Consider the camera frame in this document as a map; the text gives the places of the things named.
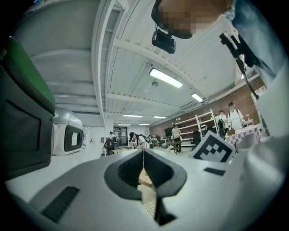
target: black rubber pad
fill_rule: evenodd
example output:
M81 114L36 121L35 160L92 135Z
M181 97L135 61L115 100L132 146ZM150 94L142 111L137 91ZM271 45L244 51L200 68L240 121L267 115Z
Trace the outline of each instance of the black rubber pad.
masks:
M55 223L58 223L78 194L79 189L67 186L61 193L43 210L42 215Z
M223 176L226 172L224 170L219 170L219 169L214 169L214 168L205 168L204 171L207 171L209 173L212 173L218 176Z

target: black pants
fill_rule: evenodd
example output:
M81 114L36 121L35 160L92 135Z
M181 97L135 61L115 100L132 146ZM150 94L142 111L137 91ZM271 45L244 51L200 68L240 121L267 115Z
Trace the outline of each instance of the black pants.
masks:
M177 142L177 141L181 141L181 139L180 138L176 138L176 139L173 139L173 141L174 142ZM182 146L181 146L181 144L178 144L178 145L176 145L176 148L177 148L177 152L180 152L181 150L182 150Z

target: black camera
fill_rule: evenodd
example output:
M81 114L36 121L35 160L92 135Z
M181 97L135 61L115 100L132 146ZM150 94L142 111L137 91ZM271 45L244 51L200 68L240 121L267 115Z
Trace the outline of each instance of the black camera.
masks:
M169 54L173 54L176 51L176 41L172 38L172 36L162 32L160 29L154 32L152 44Z

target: white chair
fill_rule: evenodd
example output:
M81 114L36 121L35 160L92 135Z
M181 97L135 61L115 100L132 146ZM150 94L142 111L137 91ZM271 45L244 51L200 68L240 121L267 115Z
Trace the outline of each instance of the white chair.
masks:
M241 140L241 142L236 144L237 149L251 148L257 144L256 135L250 133Z

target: ceiling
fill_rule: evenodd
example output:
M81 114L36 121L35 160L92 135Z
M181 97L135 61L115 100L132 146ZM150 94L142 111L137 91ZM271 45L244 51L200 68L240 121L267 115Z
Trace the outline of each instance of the ceiling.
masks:
M46 0L23 16L15 37L55 95L57 106L115 124L154 124L153 116L201 106L239 83L237 68L219 35L220 18L191 39L176 40L175 54L151 44L155 0ZM156 68L183 84L179 89L149 75ZM142 115L127 118L123 114Z

